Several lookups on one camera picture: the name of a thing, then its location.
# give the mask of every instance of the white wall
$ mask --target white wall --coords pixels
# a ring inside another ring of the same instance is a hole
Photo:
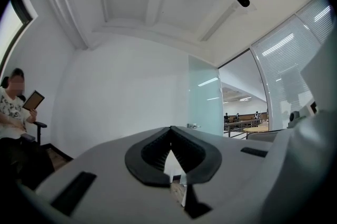
[[[220,80],[227,87],[266,102],[259,69],[250,51],[219,69]]]
[[[214,63],[221,65],[274,29],[310,0],[250,0],[255,11],[230,17],[213,34]]]
[[[267,112],[267,103],[259,100],[252,99],[250,101],[235,101],[223,104],[223,113],[228,113],[228,115],[239,114],[251,114],[258,111]]]
[[[31,15],[35,18],[12,50],[5,75],[10,75],[16,67],[22,68],[25,73],[25,96],[29,97],[34,90],[45,96],[37,108],[37,120],[48,125],[41,135],[41,143],[46,144],[50,143],[57,88],[75,49],[62,31],[48,0],[30,0],[30,3],[23,1],[34,7],[36,13]],[[29,124],[27,129],[29,134],[36,135],[35,125]]]
[[[57,93],[52,144],[77,157],[102,142],[186,125],[188,69],[186,53],[129,36],[76,51]]]

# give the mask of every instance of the door handle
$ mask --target door handle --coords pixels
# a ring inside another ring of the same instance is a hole
[[[189,128],[189,129],[196,129],[196,128],[201,128],[201,126],[197,125],[197,124],[187,124],[187,128]]]

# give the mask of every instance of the tablet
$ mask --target tablet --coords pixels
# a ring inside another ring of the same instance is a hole
[[[28,98],[28,100],[23,104],[22,108],[26,110],[34,110],[36,109],[40,103],[44,100],[44,96],[38,93],[36,90],[33,94]]]

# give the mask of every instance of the hand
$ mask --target hand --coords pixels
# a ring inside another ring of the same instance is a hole
[[[31,114],[31,120],[32,122],[35,122],[36,121],[36,117],[37,117],[37,111],[32,109],[29,111],[29,113]]]
[[[21,124],[19,120],[12,120],[12,126],[20,130],[26,131],[24,126]]]

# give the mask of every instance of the fluorescent light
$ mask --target fluorescent light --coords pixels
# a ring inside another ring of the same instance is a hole
[[[275,46],[273,46],[270,49],[268,49],[265,52],[263,52],[262,55],[266,56],[267,54],[270,54],[270,53],[274,52],[275,50],[277,50],[278,48],[280,48],[281,46],[283,46],[285,43],[289,42],[293,38],[294,38],[294,34],[290,34],[285,39],[283,39],[280,42],[278,42]]]
[[[248,101],[250,98],[251,96],[249,96],[248,98],[240,99],[239,101]]]
[[[210,80],[208,80],[208,81],[206,81],[206,82],[204,82],[204,83],[199,84],[198,86],[203,86],[203,85],[205,85],[205,84],[214,82],[214,81],[216,81],[216,80],[218,80],[218,79],[219,79],[219,78],[212,78],[212,79],[210,79]]]
[[[323,11],[321,11],[316,17],[315,22],[319,21],[322,17],[324,17],[330,11],[330,6],[327,6]]]

